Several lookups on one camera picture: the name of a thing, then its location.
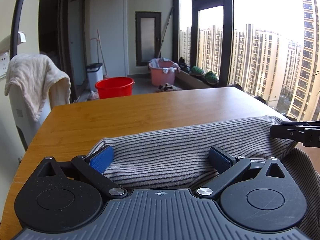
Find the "triangular cutout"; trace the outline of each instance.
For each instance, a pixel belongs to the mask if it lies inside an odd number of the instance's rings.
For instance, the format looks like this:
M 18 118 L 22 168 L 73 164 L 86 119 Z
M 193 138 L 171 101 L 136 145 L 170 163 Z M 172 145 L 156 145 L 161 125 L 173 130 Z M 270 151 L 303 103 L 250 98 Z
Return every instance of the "triangular cutout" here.
M 45 163 L 42 169 L 38 173 L 38 177 L 48 177 L 48 176 L 54 176 L 54 175 L 56 175 L 56 173 L 54 172 L 54 169 L 51 163 Z
M 269 177 L 277 177 L 277 178 L 284 178 L 285 177 L 282 170 L 280 169 L 280 167 L 276 163 L 272 163 L 270 165 L 269 169 L 267 170 L 266 175 Z

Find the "white sky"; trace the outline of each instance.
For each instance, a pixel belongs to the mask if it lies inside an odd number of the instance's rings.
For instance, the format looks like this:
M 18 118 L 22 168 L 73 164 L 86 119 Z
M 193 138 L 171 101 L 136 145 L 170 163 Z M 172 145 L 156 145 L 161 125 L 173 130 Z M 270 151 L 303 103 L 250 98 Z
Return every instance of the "white sky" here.
M 191 27 L 191 0 L 180 0 L 180 29 Z M 199 27 L 223 26 L 223 7 L 200 11 Z M 246 24 L 279 33 L 303 43 L 304 16 L 302 0 L 234 0 L 234 28 L 245 29 Z

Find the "pink bucket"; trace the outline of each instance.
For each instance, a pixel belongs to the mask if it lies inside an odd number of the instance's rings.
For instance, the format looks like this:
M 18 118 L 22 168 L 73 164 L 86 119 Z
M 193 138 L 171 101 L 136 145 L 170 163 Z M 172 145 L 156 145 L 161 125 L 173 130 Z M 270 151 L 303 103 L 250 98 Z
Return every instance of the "pink bucket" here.
M 167 73 L 164 73 L 162 68 L 170 68 L 170 67 L 178 67 L 178 66 L 177 65 L 173 66 L 174 62 L 171 60 L 159 61 L 159 59 L 157 58 L 157 62 L 160 68 L 154 68 L 151 66 L 150 63 L 148 64 L 148 67 L 151 70 L 151 83 L 156 87 L 166 83 L 173 85 L 174 79 L 176 77 L 175 73 L 171 72 L 170 70 Z

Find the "red bucket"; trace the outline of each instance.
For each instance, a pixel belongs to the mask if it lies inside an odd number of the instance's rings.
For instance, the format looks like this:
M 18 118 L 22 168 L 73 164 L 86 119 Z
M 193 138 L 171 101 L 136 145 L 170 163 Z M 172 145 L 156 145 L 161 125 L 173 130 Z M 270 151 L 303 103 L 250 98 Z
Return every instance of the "red bucket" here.
M 132 95 L 134 80 L 128 77 L 114 77 L 100 80 L 95 87 L 98 90 L 99 98 L 116 98 Z

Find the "wall socket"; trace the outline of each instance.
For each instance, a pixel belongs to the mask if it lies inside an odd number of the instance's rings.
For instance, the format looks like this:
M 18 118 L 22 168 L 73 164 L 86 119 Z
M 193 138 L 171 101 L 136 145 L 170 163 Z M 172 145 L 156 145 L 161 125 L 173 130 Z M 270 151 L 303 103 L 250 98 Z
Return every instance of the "wall socket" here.
M 0 78 L 4 77 L 8 70 L 9 53 L 0 54 Z

